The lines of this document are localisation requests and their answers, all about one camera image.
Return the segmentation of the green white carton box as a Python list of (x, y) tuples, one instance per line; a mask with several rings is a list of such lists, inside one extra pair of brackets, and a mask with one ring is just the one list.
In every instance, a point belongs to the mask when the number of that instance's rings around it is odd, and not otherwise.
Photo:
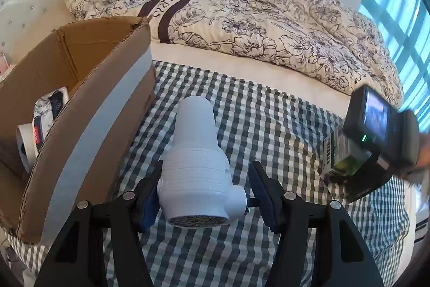
[(328, 181), (343, 183), (370, 158), (371, 152), (351, 141), (337, 126), (324, 140), (321, 175)]

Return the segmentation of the white tape roll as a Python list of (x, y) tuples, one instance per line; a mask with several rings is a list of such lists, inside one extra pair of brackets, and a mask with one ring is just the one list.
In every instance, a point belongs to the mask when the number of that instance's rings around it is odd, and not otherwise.
[(16, 141), (21, 162), (30, 173), (38, 156), (32, 123), (17, 126)]

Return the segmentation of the white plastic bottle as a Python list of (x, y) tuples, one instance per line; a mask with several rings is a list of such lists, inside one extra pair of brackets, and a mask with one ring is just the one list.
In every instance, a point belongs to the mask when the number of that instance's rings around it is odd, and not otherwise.
[(245, 189), (232, 182), (230, 161), (219, 147), (213, 106), (202, 96), (189, 96), (178, 104), (157, 195), (166, 222), (181, 228), (227, 225), (246, 212)]

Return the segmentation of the floral tissue pack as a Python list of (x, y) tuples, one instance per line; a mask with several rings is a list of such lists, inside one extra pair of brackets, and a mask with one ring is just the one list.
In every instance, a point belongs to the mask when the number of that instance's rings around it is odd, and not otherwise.
[(54, 90), (36, 101), (32, 121), (36, 154), (39, 154), (55, 119), (68, 101), (67, 87)]

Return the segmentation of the white bed sheet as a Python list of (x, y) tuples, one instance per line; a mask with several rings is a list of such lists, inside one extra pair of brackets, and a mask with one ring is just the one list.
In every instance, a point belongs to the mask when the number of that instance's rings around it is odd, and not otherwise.
[[(253, 81), (293, 95), (296, 99), (308, 101), (310, 105), (315, 105), (317, 109), (328, 108), (328, 111), (338, 113), (341, 117), (346, 114), (350, 99), (348, 95), (333, 90), (325, 84), (289, 68), (256, 61), (252, 58), (236, 57), (179, 44), (152, 43), (151, 51), (153, 58), (159, 61), (208, 69), (234, 76), (238, 79)], [(415, 185), (396, 179), (403, 184), (403, 193), (400, 198), (403, 201), (402, 208), (404, 208), (408, 217), (408, 231), (403, 238), (402, 253), (399, 257), (399, 265), (395, 270), (392, 286), (406, 270), (412, 259), (416, 224)]]

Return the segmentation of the green white checkered cloth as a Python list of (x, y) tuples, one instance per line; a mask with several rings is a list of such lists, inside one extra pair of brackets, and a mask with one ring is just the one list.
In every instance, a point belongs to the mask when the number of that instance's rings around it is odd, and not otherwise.
[[(249, 164), (308, 202), (344, 201), (343, 190), (320, 176), (322, 143), (340, 117), (292, 95), (201, 68), (155, 63), (155, 101), (120, 169), (115, 193), (131, 190), (173, 141), (178, 103), (190, 95), (214, 107), (218, 141), (235, 184), (248, 187)], [(159, 216), (141, 236), (156, 286), (263, 286), (278, 237), (259, 211), (213, 229), (181, 229)]]

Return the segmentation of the brown cardboard box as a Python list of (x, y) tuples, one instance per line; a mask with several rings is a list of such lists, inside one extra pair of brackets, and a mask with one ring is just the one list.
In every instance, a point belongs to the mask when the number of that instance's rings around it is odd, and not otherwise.
[[(1, 82), (1, 226), (50, 246), (80, 200), (108, 200), (154, 98), (151, 30), (145, 17), (106, 17), (52, 31)], [(17, 129), (39, 98), (70, 98), (26, 171)]]

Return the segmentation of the pink small item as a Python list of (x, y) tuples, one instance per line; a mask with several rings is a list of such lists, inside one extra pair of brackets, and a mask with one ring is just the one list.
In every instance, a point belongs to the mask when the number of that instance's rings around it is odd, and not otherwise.
[(4, 74), (9, 68), (9, 63), (3, 52), (0, 52), (0, 74)]

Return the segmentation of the floral patterned duvet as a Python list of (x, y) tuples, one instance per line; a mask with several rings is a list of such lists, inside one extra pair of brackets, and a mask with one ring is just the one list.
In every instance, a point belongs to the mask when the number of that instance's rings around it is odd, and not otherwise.
[(371, 86), (392, 106), (402, 84), (383, 36), (337, 0), (65, 0), (77, 20), (150, 19), (154, 41), (291, 68), (341, 93)]

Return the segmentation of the white tufted headboard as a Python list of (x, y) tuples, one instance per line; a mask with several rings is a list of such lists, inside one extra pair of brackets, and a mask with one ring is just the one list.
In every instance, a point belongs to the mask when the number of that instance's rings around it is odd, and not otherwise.
[(1, 54), (16, 64), (51, 31), (73, 21), (64, 0), (1, 0)]

